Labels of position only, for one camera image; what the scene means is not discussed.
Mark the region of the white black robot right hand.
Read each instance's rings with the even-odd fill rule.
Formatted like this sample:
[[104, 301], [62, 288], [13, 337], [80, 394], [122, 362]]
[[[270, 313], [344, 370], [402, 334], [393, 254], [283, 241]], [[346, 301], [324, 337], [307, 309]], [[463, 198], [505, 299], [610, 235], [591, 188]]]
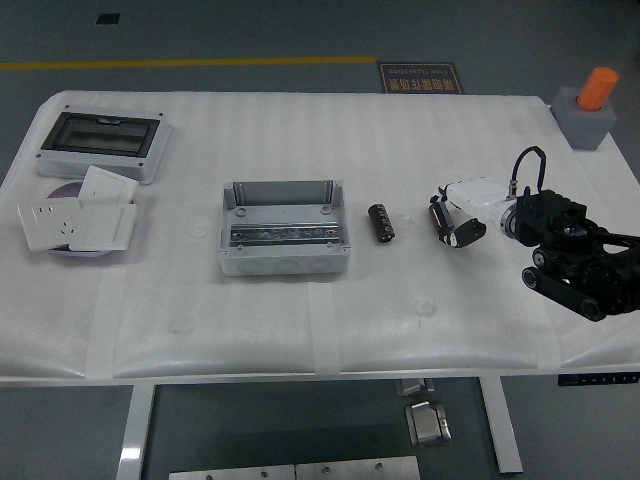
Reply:
[[[464, 248], [481, 239], [488, 226], [513, 238], [516, 202], [508, 199], [507, 193], [505, 185], [484, 177], [440, 187], [429, 205], [438, 239], [452, 248]], [[469, 219], [455, 226], [449, 206], [460, 210]]]

